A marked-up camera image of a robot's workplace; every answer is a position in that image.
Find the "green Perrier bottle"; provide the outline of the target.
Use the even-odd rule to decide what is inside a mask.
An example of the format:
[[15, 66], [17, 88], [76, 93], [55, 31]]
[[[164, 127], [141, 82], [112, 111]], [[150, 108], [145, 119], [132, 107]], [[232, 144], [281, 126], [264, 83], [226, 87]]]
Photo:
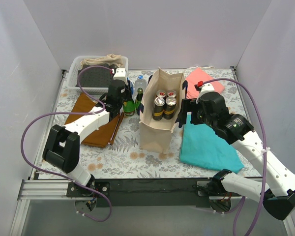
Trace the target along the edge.
[[123, 102], [123, 112], [126, 116], [133, 116], [135, 113], [135, 103], [131, 95]]
[[142, 98], [143, 98], [143, 93], [144, 93], [143, 88], [138, 88], [137, 89], [137, 95], [136, 95], [136, 98], [135, 98], [135, 108], [136, 108], [136, 110], [139, 109], [139, 105], [141, 104], [141, 101], [142, 101]]

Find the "dark can dented lid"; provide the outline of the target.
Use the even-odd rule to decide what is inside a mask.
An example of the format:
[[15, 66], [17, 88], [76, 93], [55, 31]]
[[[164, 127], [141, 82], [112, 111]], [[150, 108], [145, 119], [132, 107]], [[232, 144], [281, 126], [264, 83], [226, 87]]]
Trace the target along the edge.
[[164, 113], [164, 105], [165, 105], [165, 100], [162, 97], [157, 96], [154, 99], [154, 110], [152, 114], [152, 118], [154, 120], [161, 120], [163, 117]]

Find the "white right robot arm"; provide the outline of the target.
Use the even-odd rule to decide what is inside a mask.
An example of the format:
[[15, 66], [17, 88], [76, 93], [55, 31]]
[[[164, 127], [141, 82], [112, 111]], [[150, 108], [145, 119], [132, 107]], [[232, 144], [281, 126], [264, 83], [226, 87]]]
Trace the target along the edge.
[[261, 184], [223, 169], [205, 186], [209, 193], [222, 196], [232, 192], [261, 201], [265, 210], [278, 220], [286, 219], [295, 210], [295, 174], [263, 147], [253, 125], [244, 116], [228, 111], [223, 96], [208, 92], [198, 99], [183, 99], [177, 117], [179, 126], [187, 123], [188, 113], [191, 114], [191, 124], [210, 127], [218, 137], [239, 151], [265, 180], [265, 184]]

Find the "Pocari Sweat bottle blue label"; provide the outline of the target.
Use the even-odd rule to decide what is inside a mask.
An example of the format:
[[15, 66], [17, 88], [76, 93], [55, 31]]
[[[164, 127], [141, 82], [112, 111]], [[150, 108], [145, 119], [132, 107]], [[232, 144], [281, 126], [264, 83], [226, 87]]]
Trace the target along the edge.
[[127, 82], [128, 82], [128, 86], [129, 86], [129, 89], [130, 89], [130, 93], [131, 93], [131, 95], [133, 95], [133, 93], [134, 93], [133, 84], [132, 84], [132, 82], [130, 81], [130, 79], [128, 77], [127, 77]]

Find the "beige canvas tote bag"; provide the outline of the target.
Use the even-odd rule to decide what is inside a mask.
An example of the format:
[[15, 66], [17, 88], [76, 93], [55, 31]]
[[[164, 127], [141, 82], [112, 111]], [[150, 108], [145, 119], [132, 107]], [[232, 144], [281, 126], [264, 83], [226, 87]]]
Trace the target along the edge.
[[[152, 75], [143, 94], [140, 109], [140, 148], [152, 152], [167, 154], [170, 149], [172, 133], [177, 126], [176, 119], [180, 112], [181, 100], [186, 98], [188, 82], [183, 73], [169, 74], [158, 69]], [[170, 119], [156, 107], [157, 92], [164, 90], [176, 92], [177, 103]]]

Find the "Pocari Sweat bottle cloudy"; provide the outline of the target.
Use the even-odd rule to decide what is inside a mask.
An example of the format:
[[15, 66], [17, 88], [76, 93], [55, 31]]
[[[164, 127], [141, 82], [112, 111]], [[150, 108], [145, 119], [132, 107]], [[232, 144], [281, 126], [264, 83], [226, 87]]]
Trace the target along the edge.
[[144, 79], [143, 75], [139, 75], [137, 77], [137, 80], [135, 81], [134, 85], [134, 94], [133, 94], [133, 98], [136, 99], [136, 96], [138, 94], [138, 89], [141, 88], [143, 90], [143, 92], [145, 92], [146, 88], [147, 88], [147, 82]]

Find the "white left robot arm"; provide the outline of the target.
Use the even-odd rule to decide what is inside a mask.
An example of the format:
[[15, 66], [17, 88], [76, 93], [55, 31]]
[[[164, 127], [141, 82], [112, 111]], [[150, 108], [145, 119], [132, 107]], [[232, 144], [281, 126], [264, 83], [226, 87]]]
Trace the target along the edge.
[[70, 179], [78, 183], [78, 191], [85, 197], [94, 193], [93, 175], [87, 172], [80, 163], [80, 144], [93, 132], [100, 130], [103, 138], [103, 127], [112, 124], [120, 116], [122, 105], [131, 92], [122, 80], [113, 80], [108, 92], [101, 97], [105, 105], [94, 106], [90, 115], [84, 115], [65, 126], [54, 125], [43, 151], [43, 160], [60, 169]]

